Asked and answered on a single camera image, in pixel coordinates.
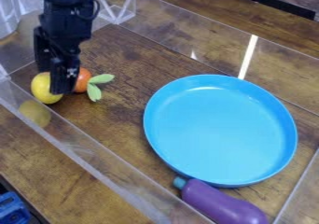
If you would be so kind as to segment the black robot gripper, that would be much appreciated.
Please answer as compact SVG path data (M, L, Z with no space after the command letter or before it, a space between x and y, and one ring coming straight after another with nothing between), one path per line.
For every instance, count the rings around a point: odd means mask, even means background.
M49 92L73 92L80 74L80 44L90 38L97 16L94 0L45 1L33 29L33 55L38 72L49 71Z

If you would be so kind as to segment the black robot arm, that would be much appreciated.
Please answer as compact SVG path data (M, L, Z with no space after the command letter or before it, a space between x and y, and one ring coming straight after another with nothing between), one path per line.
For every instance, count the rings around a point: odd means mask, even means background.
M80 44L90 38L100 11L97 0L42 0L40 25L33 29L38 72L49 74L49 92L72 93L80 74Z

